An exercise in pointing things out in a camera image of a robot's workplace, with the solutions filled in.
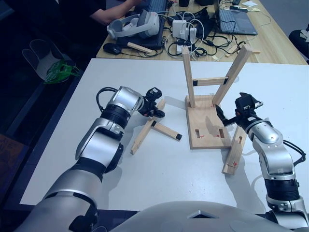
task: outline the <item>silver robot arm segment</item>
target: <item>silver robot arm segment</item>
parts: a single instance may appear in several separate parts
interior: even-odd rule
[[[98,102],[104,91],[115,92],[105,109]],[[98,95],[102,114],[79,143],[77,162],[56,180],[17,232],[91,231],[97,222],[103,174],[118,164],[124,150],[120,140],[133,112],[165,116],[155,107],[155,100],[162,96],[157,88],[150,89],[145,97],[127,87],[103,88]]]
[[[219,118],[225,126],[237,123],[248,134],[259,154],[259,162],[267,189],[268,216],[288,229],[309,227],[303,198],[298,193],[291,155],[283,145],[283,135],[267,120],[260,119],[254,109],[263,105],[251,95],[240,93],[236,99],[236,117],[226,119],[216,106]]]

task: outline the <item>green bag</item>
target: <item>green bag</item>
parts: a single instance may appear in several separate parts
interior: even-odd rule
[[[79,71],[76,66],[67,65],[63,59],[59,60],[48,69],[44,84],[64,82],[70,75],[78,76]]]

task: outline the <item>black shirt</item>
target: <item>black shirt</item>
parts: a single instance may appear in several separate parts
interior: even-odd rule
[[[106,0],[59,0],[67,34],[76,43],[103,43],[106,26],[90,18],[99,9],[106,9]]]

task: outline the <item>white vr headset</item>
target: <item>white vr headset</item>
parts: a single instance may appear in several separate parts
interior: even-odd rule
[[[142,11],[122,20],[116,19],[107,26],[107,32],[113,39],[138,34],[142,38],[156,35],[159,32],[160,22],[156,12]]]

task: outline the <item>wooden desk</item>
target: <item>wooden desk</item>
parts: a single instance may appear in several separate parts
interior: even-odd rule
[[[293,44],[290,42],[290,40],[286,37],[286,35],[283,33],[283,31],[280,29],[278,24],[275,22],[275,20],[270,16],[270,14],[267,12],[267,10],[264,8],[264,6],[261,4],[259,0],[254,0],[258,5],[254,6],[256,8],[259,8],[261,12],[248,12],[248,16],[253,23],[254,27],[258,30],[258,35],[255,36],[253,40],[247,41],[246,43],[250,44],[254,49],[260,50],[260,54],[253,54],[249,58],[249,62],[256,62],[256,63],[279,63],[279,64],[306,64],[303,57],[300,55],[299,51],[293,46]],[[175,11],[190,11],[190,12],[197,12],[201,10],[203,7],[197,5],[195,2],[191,0],[188,7],[174,7]],[[214,13],[213,5],[207,7],[207,11],[209,14]],[[269,18],[266,17],[264,14],[268,15],[271,18],[271,23],[269,25],[262,26],[262,24],[268,23]],[[163,33],[165,36],[168,36],[170,32],[168,30],[165,30]],[[236,35],[238,42],[252,39],[254,36],[251,35]],[[104,42],[106,43],[114,43],[115,40],[113,40],[110,36],[108,36]],[[224,39],[216,38],[214,40],[215,44],[223,44],[226,41]],[[202,45],[210,54],[214,52],[213,47],[209,47],[207,45]],[[137,55],[136,51],[132,51],[130,49],[123,49],[123,52],[131,54],[131,55]],[[224,54],[224,51],[219,50],[217,53],[217,57],[221,57]],[[230,57],[222,57],[221,61],[233,61],[236,57],[236,54],[231,55]],[[97,58],[123,58],[123,59],[157,59],[157,60],[177,60],[175,58],[170,57],[166,51],[163,51],[161,55],[158,55],[154,58],[139,58],[134,56],[128,56],[128,55],[122,55],[119,54],[117,56],[108,54],[103,51],[102,47],[97,53]],[[211,56],[201,57],[198,58],[199,61],[214,61],[214,59]]]

